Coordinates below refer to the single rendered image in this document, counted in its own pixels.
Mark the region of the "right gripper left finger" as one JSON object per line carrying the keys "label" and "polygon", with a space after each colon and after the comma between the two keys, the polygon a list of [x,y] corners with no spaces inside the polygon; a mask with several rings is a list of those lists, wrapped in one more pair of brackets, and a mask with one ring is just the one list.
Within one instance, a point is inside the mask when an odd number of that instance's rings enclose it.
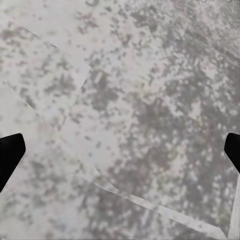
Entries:
{"label": "right gripper left finger", "polygon": [[26,152],[22,133],[0,138],[0,193]]}

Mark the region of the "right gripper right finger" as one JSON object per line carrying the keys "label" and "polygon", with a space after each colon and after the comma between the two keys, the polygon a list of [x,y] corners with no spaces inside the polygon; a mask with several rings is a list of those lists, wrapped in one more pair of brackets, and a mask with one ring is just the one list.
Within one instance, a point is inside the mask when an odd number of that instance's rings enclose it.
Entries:
{"label": "right gripper right finger", "polygon": [[227,135],[224,151],[240,173],[240,134],[229,133]]}

